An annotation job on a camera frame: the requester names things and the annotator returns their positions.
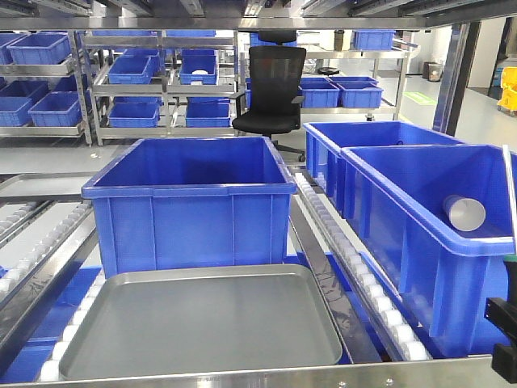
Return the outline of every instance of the green floor marking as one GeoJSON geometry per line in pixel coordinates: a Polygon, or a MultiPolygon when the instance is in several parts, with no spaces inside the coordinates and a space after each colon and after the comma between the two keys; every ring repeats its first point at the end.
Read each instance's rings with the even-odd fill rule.
{"type": "Polygon", "coordinates": [[[436,105],[435,99],[420,93],[419,91],[405,91],[404,96],[408,99],[412,99],[418,105],[436,105]]]}

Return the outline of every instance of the stainless steel tray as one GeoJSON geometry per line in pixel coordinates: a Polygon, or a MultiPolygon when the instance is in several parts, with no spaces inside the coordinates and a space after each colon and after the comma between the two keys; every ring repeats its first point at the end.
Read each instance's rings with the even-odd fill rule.
{"type": "Polygon", "coordinates": [[[21,174],[0,183],[0,200],[81,200],[81,187],[94,172],[21,174]]]}
{"type": "Polygon", "coordinates": [[[341,352],[307,268],[189,268],[109,279],[59,368],[82,380],[332,365],[341,352]]]}

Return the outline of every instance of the mesh chair back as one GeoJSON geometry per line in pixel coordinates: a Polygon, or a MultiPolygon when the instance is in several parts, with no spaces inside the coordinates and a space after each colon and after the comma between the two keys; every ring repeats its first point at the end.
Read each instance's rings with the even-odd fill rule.
{"type": "Polygon", "coordinates": [[[250,110],[273,116],[294,112],[306,50],[298,47],[256,46],[250,48],[250,110]]]}

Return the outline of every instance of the empty blue bin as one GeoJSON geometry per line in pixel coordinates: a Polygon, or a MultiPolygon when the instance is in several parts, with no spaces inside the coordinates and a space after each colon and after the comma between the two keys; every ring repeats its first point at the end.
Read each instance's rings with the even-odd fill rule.
{"type": "Polygon", "coordinates": [[[328,79],[333,83],[342,83],[345,82],[348,85],[352,85],[354,82],[357,82],[359,84],[363,83],[372,83],[373,85],[377,85],[379,81],[372,77],[364,77],[364,76],[342,76],[342,75],[332,75],[328,77],[328,79]]]}
{"type": "Polygon", "coordinates": [[[215,55],[189,55],[183,58],[179,79],[183,85],[201,81],[204,85],[217,84],[217,60],[215,55]],[[193,74],[204,70],[208,74],[193,74]]]}
{"type": "Polygon", "coordinates": [[[110,126],[118,128],[152,128],[159,118],[157,103],[116,103],[109,114],[110,126]]]}
{"type": "Polygon", "coordinates": [[[9,65],[13,62],[13,57],[7,49],[9,44],[23,38],[25,34],[5,33],[0,34],[0,65],[9,65]]]}
{"type": "MultiPolygon", "coordinates": [[[[283,46],[288,46],[288,47],[296,47],[297,46],[297,42],[294,41],[294,42],[288,42],[288,43],[283,43],[282,44],[283,46]]],[[[257,32],[250,32],[250,46],[253,47],[253,46],[276,46],[276,43],[274,42],[265,42],[263,40],[260,40],[259,39],[259,34],[257,32]]]]}
{"type": "Polygon", "coordinates": [[[29,109],[33,102],[28,97],[0,97],[0,126],[21,127],[31,121],[29,109]]]}
{"type": "Polygon", "coordinates": [[[13,81],[0,90],[0,97],[28,97],[37,103],[48,93],[46,81],[13,81]]]}
{"type": "Polygon", "coordinates": [[[82,188],[106,277],[280,264],[296,184],[264,137],[139,140],[82,188]]]}
{"type": "Polygon", "coordinates": [[[305,97],[303,108],[335,108],[338,106],[339,88],[331,83],[301,82],[301,95],[305,97]]]}
{"type": "Polygon", "coordinates": [[[7,46],[18,65],[55,65],[70,55],[68,36],[41,32],[27,35],[7,46]]]}
{"type": "Polygon", "coordinates": [[[370,82],[340,82],[341,106],[345,108],[378,108],[383,90],[370,82]]]}
{"type": "MultiPolygon", "coordinates": [[[[346,168],[355,172],[349,222],[397,281],[404,304],[438,349],[445,356],[467,356],[506,343],[484,317],[486,298],[506,299],[502,257],[514,252],[501,150],[429,145],[342,152],[346,168]],[[479,229],[451,226],[442,210],[450,195],[485,206],[479,229]]],[[[512,165],[517,174],[515,155],[512,165]]]]}
{"type": "Polygon", "coordinates": [[[74,127],[81,121],[77,92],[48,93],[29,110],[38,127],[74,127]]]}
{"type": "Polygon", "coordinates": [[[356,50],[391,50],[395,30],[358,30],[352,36],[356,50]]]}
{"type": "Polygon", "coordinates": [[[355,193],[353,177],[345,171],[342,148],[461,143],[454,137],[401,121],[308,123],[304,128],[307,170],[345,219],[353,213],[355,193]]]}
{"type": "Polygon", "coordinates": [[[229,103],[189,103],[187,127],[229,127],[229,103]]]}
{"type": "Polygon", "coordinates": [[[185,37],[212,37],[216,35],[216,30],[166,30],[167,36],[185,37]]]}
{"type": "Polygon", "coordinates": [[[118,57],[107,76],[115,84],[148,84],[153,77],[153,62],[149,57],[118,57]]]}

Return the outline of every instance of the stainless steel rack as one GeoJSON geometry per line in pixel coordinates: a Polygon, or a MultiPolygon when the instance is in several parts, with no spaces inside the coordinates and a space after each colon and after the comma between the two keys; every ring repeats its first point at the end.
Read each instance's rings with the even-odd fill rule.
{"type": "MultiPolygon", "coordinates": [[[[178,124],[179,99],[184,97],[229,97],[238,90],[237,75],[230,76],[231,81],[223,81],[218,78],[216,85],[181,85],[176,70],[166,61],[166,49],[172,48],[211,48],[211,49],[232,49],[237,52],[235,38],[218,37],[167,37],[164,31],[156,31],[156,36],[91,36],[84,35],[82,41],[86,50],[102,49],[126,49],[126,48],[153,48],[157,49],[161,63],[166,67],[160,74],[152,78],[147,85],[112,85],[107,80],[107,73],[110,69],[108,62],[102,58],[105,65],[99,73],[93,77],[91,72],[90,58],[86,60],[86,76],[91,89],[92,106],[98,107],[94,111],[94,123],[98,143],[103,144],[105,139],[122,139],[135,137],[175,137],[182,136],[181,127],[178,124]],[[107,125],[107,114],[112,108],[111,98],[116,96],[153,96],[160,97],[163,107],[160,111],[161,119],[156,128],[112,128],[107,125]]],[[[172,63],[175,63],[175,54],[172,56],[172,63]]],[[[185,133],[192,136],[193,128],[185,133]]],[[[213,135],[212,129],[204,129],[204,136],[209,133],[213,135]]]]}
{"type": "Polygon", "coordinates": [[[33,124],[23,127],[0,127],[0,137],[81,137],[84,134],[86,143],[92,144],[85,91],[82,86],[82,49],[78,44],[76,32],[69,32],[68,37],[72,54],[61,64],[0,65],[0,75],[21,78],[62,78],[73,74],[78,88],[81,122],[74,127],[37,127],[33,124]]]}

